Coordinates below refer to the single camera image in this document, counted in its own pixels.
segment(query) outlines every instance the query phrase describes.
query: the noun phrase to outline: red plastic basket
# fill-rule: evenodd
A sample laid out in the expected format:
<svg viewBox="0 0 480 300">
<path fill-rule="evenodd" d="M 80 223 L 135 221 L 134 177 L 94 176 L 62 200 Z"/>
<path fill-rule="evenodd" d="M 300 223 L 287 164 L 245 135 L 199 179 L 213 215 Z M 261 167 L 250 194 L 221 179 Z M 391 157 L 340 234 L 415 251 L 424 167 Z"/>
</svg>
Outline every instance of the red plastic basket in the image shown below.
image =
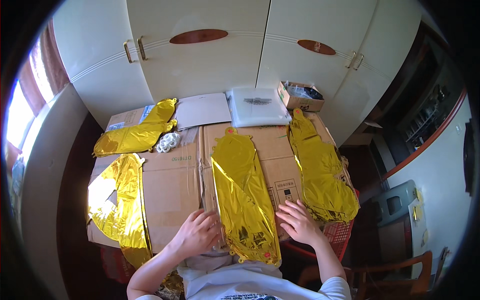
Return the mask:
<svg viewBox="0 0 480 300">
<path fill-rule="evenodd" d="M 355 190 L 357 198 L 360 196 L 360 192 Z M 328 242 L 332 246 L 333 251 L 338 257 L 339 261 L 342 261 L 343 255 L 345 254 L 345 249 L 348 245 L 348 240 L 352 233 L 353 221 L 351 220 L 348 223 L 332 223 L 325 227 L 324 235 L 328 238 Z M 293 245 L 289 240 L 284 244 L 287 248 L 290 248 L 302 255 L 309 256 L 311 258 L 317 258 L 315 253 L 307 251 L 305 249 L 299 248 Z"/>
<path fill-rule="evenodd" d="M 324 235 L 328 238 L 333 251 L 340 261 L 347 248 L 348 240 L 352 233 L 353 221 L 348 223 L 333 223 L 324 229 Z"/>
</svg>

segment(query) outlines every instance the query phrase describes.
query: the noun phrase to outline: white t-shirt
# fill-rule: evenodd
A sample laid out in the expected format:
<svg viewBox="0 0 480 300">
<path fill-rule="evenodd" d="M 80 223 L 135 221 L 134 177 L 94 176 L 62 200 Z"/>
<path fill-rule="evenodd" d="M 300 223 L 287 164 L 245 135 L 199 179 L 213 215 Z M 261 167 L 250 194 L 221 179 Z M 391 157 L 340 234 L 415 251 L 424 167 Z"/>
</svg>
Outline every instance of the white t-shirt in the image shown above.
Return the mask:
<svg viewBox="0 0 480 300">
<path fill-rule="evenodd" d="M 282 273 L 272 265 L 245 262 L 215 271 L 199 271 L 178 267 L 183 278 L 187 300 L 351 300 L 348 283 L 333 277 L 322 284 L 318 292 L 282 279 Z M 160 300 L 145 295 L 137 300 Z"/>
</svg>

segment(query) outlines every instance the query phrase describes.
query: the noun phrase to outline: clear plastic bag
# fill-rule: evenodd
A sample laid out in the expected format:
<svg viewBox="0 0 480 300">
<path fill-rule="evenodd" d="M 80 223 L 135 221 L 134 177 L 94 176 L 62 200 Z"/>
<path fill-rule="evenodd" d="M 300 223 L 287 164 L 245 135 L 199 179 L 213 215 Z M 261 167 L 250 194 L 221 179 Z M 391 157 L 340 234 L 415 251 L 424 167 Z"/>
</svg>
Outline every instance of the clear plastic bag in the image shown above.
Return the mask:
<svg viewBox="0 0 480 300">
<path fill-rule="evenodd" d="M 288 125 L 292 120 L 275 89 L 234 88 L 226 94 L 233 127 Z"/>
</svg>

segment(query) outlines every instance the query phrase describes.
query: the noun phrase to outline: brass handle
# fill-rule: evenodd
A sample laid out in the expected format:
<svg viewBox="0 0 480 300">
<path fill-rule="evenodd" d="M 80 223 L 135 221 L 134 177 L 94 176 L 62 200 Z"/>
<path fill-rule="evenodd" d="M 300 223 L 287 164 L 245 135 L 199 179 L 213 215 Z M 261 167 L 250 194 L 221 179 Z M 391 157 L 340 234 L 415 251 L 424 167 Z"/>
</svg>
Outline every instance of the brass handle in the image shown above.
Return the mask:
<svg viewBox="0 0 480 300">
<path fill-rule="evenodd" d="M 361 65 L 361 62 L 363 61 L 363 54 L 360 53 L 360 55 L 361 55 L 361 57 L 360 57 L 359 64 L 357 65 L 356 68 L 353 68 L 355 71 L 359 69 L 359 67 L 360 67 L 360 65 Z"/>
<path fill-rule="evenodd" d="M 352 60 L 350 61 L 350 63 L 348 64 L 348 66 L 345 66 L 345 68 L 347 69 L 350 69 L 350 67 L 352 66 L 353 62 L 355 61 L 355 58 L 357 57 L 357 53 L 355 51 L 353 51 L 353 56 L 352 56 Z"/>
<path fill-rule="evenodd" d="M 137 39 L 137 43 L 138 43 L 138 47 L 140 48 L 140 55 L 142 56 L 142 60 L 146 61 L 148 60 L 148 58 L 145 57 L 144 44 L 142 43 L 142 37 L 144 36 L 141 36 L 140 38 Z"/>
<path fill-rule="evenodd" d="M 127 42 L 123 43 L 123 47 L 125 48 L 125 54 L 127 54 L 128 62 L 132 63 L 133 61 L 132 61 L 132 58 L 130 57 L 130 52 L 128 51 Z"/>
</svg>

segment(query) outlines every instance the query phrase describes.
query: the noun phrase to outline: human hand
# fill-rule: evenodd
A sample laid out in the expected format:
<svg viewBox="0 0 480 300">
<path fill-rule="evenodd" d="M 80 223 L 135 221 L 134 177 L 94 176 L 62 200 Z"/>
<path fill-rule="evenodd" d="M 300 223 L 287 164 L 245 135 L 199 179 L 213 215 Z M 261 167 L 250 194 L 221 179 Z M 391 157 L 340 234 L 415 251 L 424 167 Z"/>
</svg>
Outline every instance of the human hand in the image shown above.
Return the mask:
<svg viewBox="0 0 480 300">
<path fill-rule="evenodd" d="M 278 206 L 284 212 L 276 212 L 276 215 L 286 222 L 281 223 L 280 226 L 285 229 L 294 240 L 312 246 L 317 240 L 325 238 L 307 211 L 307 208 L 300 200 L 297 200 L 296 204 L 285 201 L 285 204 L 286 205 Z"/>
<path fill-rule="evenodd" d="M 209 252 L 221 238 L 221 225 L 214 211 L 191 213 L 168 244 L 181 259 Z"/>
</svg>

